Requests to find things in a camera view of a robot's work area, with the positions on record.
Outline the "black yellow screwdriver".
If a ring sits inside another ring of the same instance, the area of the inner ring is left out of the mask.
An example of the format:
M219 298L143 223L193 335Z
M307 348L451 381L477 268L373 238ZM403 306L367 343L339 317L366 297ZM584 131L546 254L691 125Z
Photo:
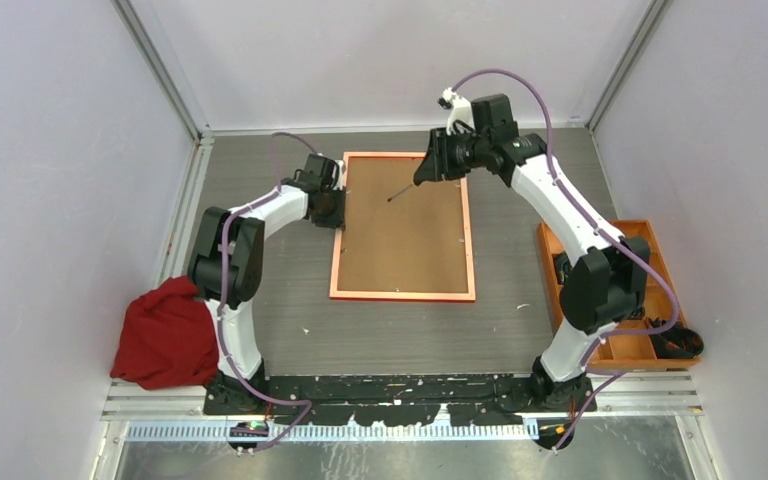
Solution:
M412 183L408 184L405 187L403 187L400 190L398 190L396 193L394 193L391 196L389 196L386 201L388 203L391 203L391 202L395 201L396 199L398 199L399 197L403 196L404 194L408 193L409 191L413 190L415 187L416 187L415 184L412 184Z

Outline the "red picture frame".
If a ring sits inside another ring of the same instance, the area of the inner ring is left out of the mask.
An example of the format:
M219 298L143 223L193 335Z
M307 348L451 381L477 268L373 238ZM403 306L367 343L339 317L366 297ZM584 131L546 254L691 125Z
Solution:
M335 234L331 299L475 301L467 180L425 183L386 201L412 183L423 157L421 152L345 152L346 226Z

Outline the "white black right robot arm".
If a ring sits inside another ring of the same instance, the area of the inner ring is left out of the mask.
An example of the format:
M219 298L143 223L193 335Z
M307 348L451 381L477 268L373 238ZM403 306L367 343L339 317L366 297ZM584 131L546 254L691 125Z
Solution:
M535 209L570 263L559 293L560 326L535 359L525 388L532 405L556 410L582 391L600 337L642 306L650 246L640 236L624 236L585 200L546 138L520 133L506 95L468 100L447 89L438 102L449 113L447 122L430 131L413 184L487 170Z

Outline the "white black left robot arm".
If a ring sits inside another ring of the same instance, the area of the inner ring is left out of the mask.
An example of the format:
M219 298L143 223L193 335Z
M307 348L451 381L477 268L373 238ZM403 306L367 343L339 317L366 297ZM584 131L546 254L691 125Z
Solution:
M310 154L304 166L265 195L239 207L208 208L201 219L187 277L211 313L219 351L218 369L233 378L228 400L240 412L258 412L265 402L308 407L283 400L259 381L264 360L254 332L254 297L263 278L266 241L288 225L306 220L316 227L345 227L345 162Z

